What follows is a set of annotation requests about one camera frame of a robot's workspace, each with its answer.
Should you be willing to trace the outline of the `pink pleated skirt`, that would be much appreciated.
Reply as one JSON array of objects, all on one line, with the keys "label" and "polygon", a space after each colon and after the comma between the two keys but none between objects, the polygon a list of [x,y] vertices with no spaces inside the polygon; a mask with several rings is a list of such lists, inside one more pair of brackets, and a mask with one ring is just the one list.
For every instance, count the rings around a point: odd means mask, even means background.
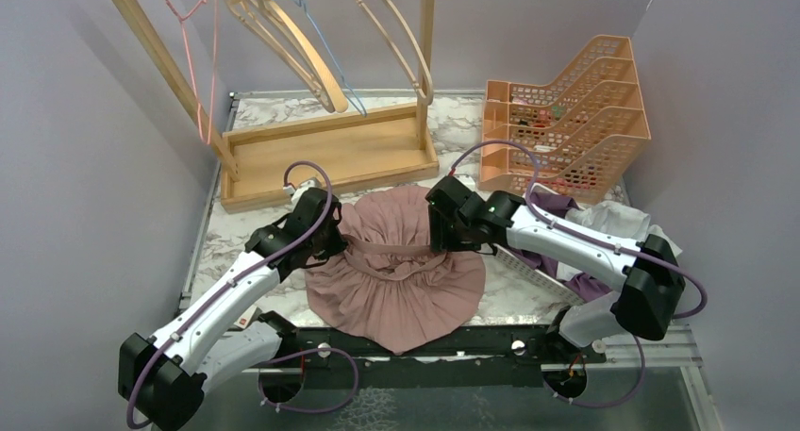
[{"label": "pink pleated skirt", "polygon": [[342,206],[347,246],[308,269],[308,305],[324,323],[400,355],[469,322],[486,285],[474,252],[434,253],[427,190],[399,186]]}]

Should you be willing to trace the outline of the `blue wire hanger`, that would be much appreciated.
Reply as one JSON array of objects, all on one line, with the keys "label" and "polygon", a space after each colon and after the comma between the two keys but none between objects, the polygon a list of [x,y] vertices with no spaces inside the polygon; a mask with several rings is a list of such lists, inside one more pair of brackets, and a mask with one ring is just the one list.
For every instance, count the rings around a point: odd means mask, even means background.
[{"label": "blue wire hanger", "polygon": [[311,26],[315,30],[317,36],[319,37],[320,42],[322,43],[324,49],[326,50],[330,60],[332,61],[333,65],[334,65],[335,72],[333,73],[333,75],[335,77],[335,80],[336,80],[337,84],[340,85],[341,87],[343,87],[343,92],[342,93],[344,94],[344,97],[347,100],[348,104],[351,105],[362,117],[367,117],[368,116],[367,108],[364,106],[363,102],[361,101],[360,96],[355,92],[355,90],[347,82],[347,79],[346,79],[346,76],[344,75],[342,67],[341,67],[340,63],[338,62],[336,56],[332,52],[329,44],[327,43],[327,40],[325,38],[325,35],[324,35],[323,31],[317,25],[315,19],[312,17],[311,13],[309,12],[307,0],[291,0],[291,1],[297,7],[299,7],[300,9],[303,10],[305,17],[307,18],[307,20],[309,21],[309,23],[311,24]]}]

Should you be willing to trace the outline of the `purple garment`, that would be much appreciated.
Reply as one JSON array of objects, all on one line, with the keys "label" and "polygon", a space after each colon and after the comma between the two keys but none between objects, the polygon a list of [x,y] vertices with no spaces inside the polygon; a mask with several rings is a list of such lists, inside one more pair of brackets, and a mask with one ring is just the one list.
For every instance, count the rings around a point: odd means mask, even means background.
[{"label": "purple garment", "polygon": [[[578,209],[576,201],[564,195],[532,192],[530,199],[542,210],[552,213],[561,219],[565,219],[568,210]],[[558,283],[571,290],[585,302],[591,302],[611,292],[608,286],[591,275],[559,263],[551,257],[517,249],[511,249],[510,252],[534,271],[539,271],[556,279]]]}]

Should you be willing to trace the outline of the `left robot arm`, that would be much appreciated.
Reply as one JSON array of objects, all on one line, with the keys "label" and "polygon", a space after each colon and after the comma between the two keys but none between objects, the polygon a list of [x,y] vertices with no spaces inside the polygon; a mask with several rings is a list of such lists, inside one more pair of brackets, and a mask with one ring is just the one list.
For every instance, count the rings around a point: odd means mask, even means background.
[{"label": "left robot arm", "polygon": [[118,392],[126,399],[131,430],[151,423],[182,427],[201,406],[210,376],[202,362],[227,329],[258,298],[310,258],[324,259],[346,246],[334,215],[341,205],[331,190],[309,187],[292,196],[292,211],[251,235],[231,267],[200,300],[151,336],[132,333],[119,351]]}]

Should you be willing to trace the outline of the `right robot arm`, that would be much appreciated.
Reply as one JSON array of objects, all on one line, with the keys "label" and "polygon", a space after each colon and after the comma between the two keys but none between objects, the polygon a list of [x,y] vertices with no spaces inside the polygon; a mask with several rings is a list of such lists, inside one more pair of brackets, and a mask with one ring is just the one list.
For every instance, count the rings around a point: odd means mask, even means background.
[{"label": "right robot arm", "polygon": [[475,251],[483,244],[550,257],[577,268],[610,291],[560,311],[544,337],[547,355],[566,362],[602,338],[628,333],[662,340],[675,317],[685,280],[670,244],[614,237],[568,222],[495,191],[481,198],[457,177],[442,178],[425,196],[434,252]]}]

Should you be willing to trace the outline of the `wooden hanger left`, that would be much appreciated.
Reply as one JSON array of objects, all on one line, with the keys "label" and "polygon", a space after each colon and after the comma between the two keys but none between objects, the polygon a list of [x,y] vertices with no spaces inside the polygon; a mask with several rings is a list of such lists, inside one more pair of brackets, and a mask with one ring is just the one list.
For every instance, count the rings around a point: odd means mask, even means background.
[{"label": "wooden hanger left", "polygon": [[276,0],[224,0],[231,14],[260,39],[305,84],[329,113],[349,103],[312,42]]}]

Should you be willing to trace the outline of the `wooden clothes rack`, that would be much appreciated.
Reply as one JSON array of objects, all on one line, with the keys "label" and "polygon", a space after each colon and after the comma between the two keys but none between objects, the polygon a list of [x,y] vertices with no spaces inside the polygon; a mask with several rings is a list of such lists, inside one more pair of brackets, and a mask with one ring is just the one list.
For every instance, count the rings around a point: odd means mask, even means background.
[{"label": "wooden clothes rack", "polygon": [[[406,69],[415,104],[368,110],[362,117],[351,105],[343,113],[259,125],[219,133],[212,114],[198,96],[193,72],[182,72],[152,26],[138,0],[112,0],[181,106],[198,128],[204,143],[222,164],[221,202],[228,212],[274,206],[285,201],[280,178],[296,160],[322,165],[337,192],[362,191],[428,179],[439,162],[427,127],[427,110],[434,98],[430,74],[434,0],[421,4],[422,28],[408,39],[418,59]],[[215,8],[224,0],[201,0]]]}]

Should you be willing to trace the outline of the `white laundry basket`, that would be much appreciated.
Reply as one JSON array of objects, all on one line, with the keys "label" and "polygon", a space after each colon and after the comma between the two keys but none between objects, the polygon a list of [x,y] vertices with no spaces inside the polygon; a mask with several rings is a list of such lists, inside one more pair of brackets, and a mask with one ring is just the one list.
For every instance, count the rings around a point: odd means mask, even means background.
[{"label": "white laundry basket", "polygon": [[[544,192],[544,193],[561,195],[551,189],[548,189],[547,187],[541,184],[535,185],[533,188],[533,192]],[[576,203],[578,204],[578,209],[584,208],[578,202]],[[507,268],[511,269],[515,273],[519,274],[524,280],[529,281],[535,287],[538,287],[540,290],[544,290],[545,292],[554,296],[557,299],[557,301],[562,304],[566,304],[568,306],[578,306],[586,303],[571,290],[558,283],[556,279],[553,279],[548,275],[545,275],[544,273],[541,273],[539,271],[534,271],[533,269],[528,267],[519,258],[517,258],[514,254],[512,254],[510,250],[511,249],[507,247],[499,246],[497,248],[496,257],[502,264],[504,264]]]}]

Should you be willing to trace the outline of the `small white box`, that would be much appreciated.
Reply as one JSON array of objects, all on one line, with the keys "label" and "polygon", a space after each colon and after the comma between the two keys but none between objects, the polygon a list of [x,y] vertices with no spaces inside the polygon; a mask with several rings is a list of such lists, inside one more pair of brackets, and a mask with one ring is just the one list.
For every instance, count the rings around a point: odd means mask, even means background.
[{"label": "small white box", "polygon": [[254,320],[256,320],[261,310],[258,306],[248,307],[233,323],[233,326],[238,329],[246,329]]}]

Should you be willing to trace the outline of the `white garment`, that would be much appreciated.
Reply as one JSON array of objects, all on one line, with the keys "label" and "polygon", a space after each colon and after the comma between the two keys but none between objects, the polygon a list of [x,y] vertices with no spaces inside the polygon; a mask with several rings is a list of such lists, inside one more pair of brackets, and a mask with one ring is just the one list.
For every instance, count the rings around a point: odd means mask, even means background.
[{"label": "white garment", "polygon": [[657,235],[670,244],[676,257],[683,252],[658,224],[652,222],[650,214],[618,202],[607,200],[583,209],[570,209],[566,212],[565,219],[611,236],[637,241],[645,241],[647,236]]}]

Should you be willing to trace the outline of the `orange plastic file organizer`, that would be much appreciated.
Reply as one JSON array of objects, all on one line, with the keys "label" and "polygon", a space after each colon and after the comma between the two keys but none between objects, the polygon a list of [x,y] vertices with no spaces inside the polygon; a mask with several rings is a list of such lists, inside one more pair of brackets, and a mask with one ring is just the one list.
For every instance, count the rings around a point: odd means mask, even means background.
[{"label": "orange plastic file organizer", "polygon": [[478,186],[522,194],[531,176],[583,204],[606,200],[652,140],[632,40],[597,35],[546,85],[490,80]]}]

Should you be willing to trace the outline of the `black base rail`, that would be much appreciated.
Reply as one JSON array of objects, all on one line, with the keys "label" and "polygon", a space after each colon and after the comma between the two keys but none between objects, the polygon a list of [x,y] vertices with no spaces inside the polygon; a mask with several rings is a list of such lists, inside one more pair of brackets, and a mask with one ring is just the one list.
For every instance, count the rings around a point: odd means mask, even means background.
[{"label": "black base rail", "polygon": [[258,387],[275,402],[301,390],[559,386],[578,395],[586,369],[606,358],[592,348],[569,353],[550,345],[541,324],[467,325],[396,355],[374,341],[330,327],[296,327],[274,312],[258,319],[282,338],[278,361],[260,362]]}]

